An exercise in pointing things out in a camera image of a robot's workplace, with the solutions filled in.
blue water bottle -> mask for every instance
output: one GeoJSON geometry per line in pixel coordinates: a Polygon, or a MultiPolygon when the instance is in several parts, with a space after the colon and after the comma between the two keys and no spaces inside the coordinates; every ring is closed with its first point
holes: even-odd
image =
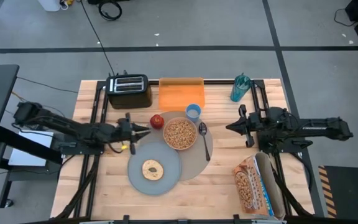
{"type": "Polygon", "coordinates": [[[244,72],[234,79],[233,89],[231,90],[230,99],[234,102],[238,102],[245,95],[245,93],[251,88],[251,79],[244,75],[244,72]]]}

cereal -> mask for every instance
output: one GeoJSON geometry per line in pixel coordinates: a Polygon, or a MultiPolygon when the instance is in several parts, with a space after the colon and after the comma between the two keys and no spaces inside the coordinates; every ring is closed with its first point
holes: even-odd
{"type": "Polygon", "coordinates": [[[247,208],[252,207],[252,201],[254,200],[254,194],[252,192],[251,183],[244,172],[238,172],[236,174],[236,185],[240,195],[240,200],[244,202],[244,206],[247,208]]]}
{"type": "Polygon", "coordinates": [[[169,122],[164,129],[164,139],[174,149],[187,149],[195,141],[197,133],[191,121],[178,119],[169,122]]]}

spoon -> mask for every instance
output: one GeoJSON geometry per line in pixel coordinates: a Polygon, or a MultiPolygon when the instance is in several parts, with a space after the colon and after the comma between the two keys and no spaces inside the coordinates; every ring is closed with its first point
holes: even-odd
{"type": "Polygon", "coordinates": [[[207,161],[210,161],[211,158],[210,158],[210,156],[209,156],[208,148],[207,148],[207,146],[206,146],[206,141],[205,141],[205,135],[206,135],[207,129],[206,129],[206,125],[205,125],[204,122],[201,122],[200,125],[198,126],[198,132],[199,132],[200,135],[202,135],[203,138],[204,138],[205,157],[206,157],[206,160],[207,160],[207,161]]]}

gray placemat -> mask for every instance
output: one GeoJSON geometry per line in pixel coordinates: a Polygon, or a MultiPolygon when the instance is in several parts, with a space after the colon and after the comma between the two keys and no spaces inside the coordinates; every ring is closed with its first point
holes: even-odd
{"type": "MultiPolygon", "coordinates": [[[[172,118],[186,118],[186,113],[184,111],[169,111],[160,114],[160,116],[164,119],[164,123],[167,124],[168,121],[172,118]]],[[[201,122],[202,120],[199,119],[196,123],[197,132],[198,125],[200,125],[201,122]]],[[[156,130],[152,128],[150,124],[148,124],[147,126],[150,128],[151,132],[141,140],[140,145],[154,141],[165,143],[163,137],[163,128],[160,130],[156,130]]],[[[208,132],[206,133],[205,140],[208,147],[209,156],[211,156],[212,159],[213,141],[210,130],[208,130],[208,132]]],[[[182,164],[180,180],[189,180],[194,178],[195,176],[200,174],[208,165],[208,161],[205,158],[204,139],[200,134],[198,134],[197,140],[194,145],[185,150],[177,150],[177,152],[179,153],[182,164]]]]}
{"type": "Polygon", "coordinates": [[[179,181],[181,161],[176,150],[165,142],[142,144],[128,162],[128,178],[131,184],[143,194],[162,195],[171,190],[179,181]],[[143,176],[142,165],[146,160],[159,162],[164,174],[159,180],[148,180],[143,176]]]}

gray floor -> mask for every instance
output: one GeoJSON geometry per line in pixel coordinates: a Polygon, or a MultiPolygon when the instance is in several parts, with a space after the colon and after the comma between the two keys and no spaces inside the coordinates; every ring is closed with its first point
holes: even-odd
{"type": "MultiPolygon", "coordinates": [[[[348,2],[270,0],[280,45],[358,45],[353,28],[333,22],[334,11],[348,2]]],[[[104,21],[97,8],[85,6],[106,47],[273,46],[259,0],[131,0],[121,3],[124,13],[116,22],[104,21]]],[[[345,14],[338,16],[349,22],[345,14]]],[[[99,47],[97,41],[76,2],[59,12],[45,12],[37,1],[5,0],[0,8],[0,49],[99,47]]],[[[358,167],[358,51],[284,52],[283,56],[300,116],[341,116],[355,135],[346,142],[313,139],[309,150],[315,174],[318,165],[358,167]]],[[[241,72],[251,78],[282,77],[274,51],[108,52],[108,57],[117,72],[126,69],[150,78],[233,78],[241,72]]],[[[20,77],[70,90],[77,90],[80,80],[104,79],[109,72],[102,53],[0,54],[0,64],[5,63],[20,65],[20,77]]],[[[16,82],[14,91],[56,107],[67,117],[73,114],[74,94],[23,80],[16,82]]],[[[15,112],[17,102],[12,97],[7,110],[15,112]]],[[[6,113],[1,124],[10,128],[11,122],[6,113]]],[[[9,198],[16,204],[0,209],[0,223],[47,219],[56,184],[15,182],[9,198]]]]}

